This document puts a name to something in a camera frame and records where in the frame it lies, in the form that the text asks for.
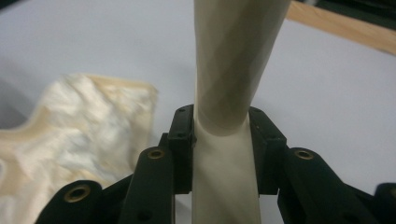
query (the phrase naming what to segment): cream-colored cloth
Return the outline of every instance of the cream-colored cloth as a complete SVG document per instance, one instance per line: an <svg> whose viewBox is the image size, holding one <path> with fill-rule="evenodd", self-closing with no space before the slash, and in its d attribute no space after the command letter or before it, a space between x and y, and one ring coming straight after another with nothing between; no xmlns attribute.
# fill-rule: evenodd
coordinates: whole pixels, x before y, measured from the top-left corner
<svg viewBox="0 0 396 224"><path fill-rule="evenodd" d="M45 91L29 122L0 131L0 223L33 223L64 185L129 175L148 145L156 90L74 74Z"/></svg>

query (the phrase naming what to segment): wooden edge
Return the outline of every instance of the wooden edge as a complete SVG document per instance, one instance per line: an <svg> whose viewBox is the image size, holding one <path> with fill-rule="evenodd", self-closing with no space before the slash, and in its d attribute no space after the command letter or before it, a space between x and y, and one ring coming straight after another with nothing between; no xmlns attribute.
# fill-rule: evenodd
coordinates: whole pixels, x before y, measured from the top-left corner
<svg viewBox="0 0 396 224"><path fill-rule="evenodd" d="M287 18L396 55L396 31L296 1Z"/></svg>

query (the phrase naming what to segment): white table surface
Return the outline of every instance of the white table surface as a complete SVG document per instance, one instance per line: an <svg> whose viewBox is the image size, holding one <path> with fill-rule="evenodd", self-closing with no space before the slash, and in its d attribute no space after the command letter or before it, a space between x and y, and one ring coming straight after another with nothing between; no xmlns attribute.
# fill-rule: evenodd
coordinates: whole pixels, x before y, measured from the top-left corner
<svg viewBox="0 0 396 224"><path fill-rule="evenodd" d="M193 103L192 7L29 0L0 11L0 105L29 117L43 89L69 73L144 80L159 91L156 145L174 111ZM349 185L374 193L396 182L396 57L285 21L252 105L290 147L316 151ZM189 202L180 198L180 214ZM261 206L262 223L282 223L275 196L261 196Z"/></svg>

